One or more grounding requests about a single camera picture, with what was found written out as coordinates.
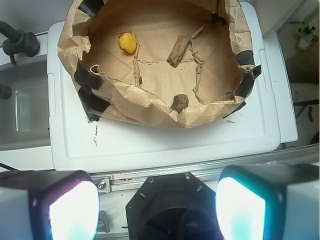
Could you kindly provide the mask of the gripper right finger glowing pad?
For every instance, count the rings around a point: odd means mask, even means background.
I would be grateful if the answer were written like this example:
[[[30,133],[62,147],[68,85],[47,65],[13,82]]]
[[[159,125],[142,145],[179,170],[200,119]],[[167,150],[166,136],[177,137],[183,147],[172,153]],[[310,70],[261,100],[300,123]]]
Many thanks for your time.
[[[215,209],[226,240],[318,240],[320,168],[229,165],[219,177]]]

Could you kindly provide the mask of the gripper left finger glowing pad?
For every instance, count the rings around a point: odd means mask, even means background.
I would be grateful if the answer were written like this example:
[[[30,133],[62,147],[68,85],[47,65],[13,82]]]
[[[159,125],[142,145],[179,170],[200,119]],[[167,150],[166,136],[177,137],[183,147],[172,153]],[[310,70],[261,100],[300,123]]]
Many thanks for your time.
[[[98,189],[83,170],[0,174],[2,240],[92,240],[99,211]]]

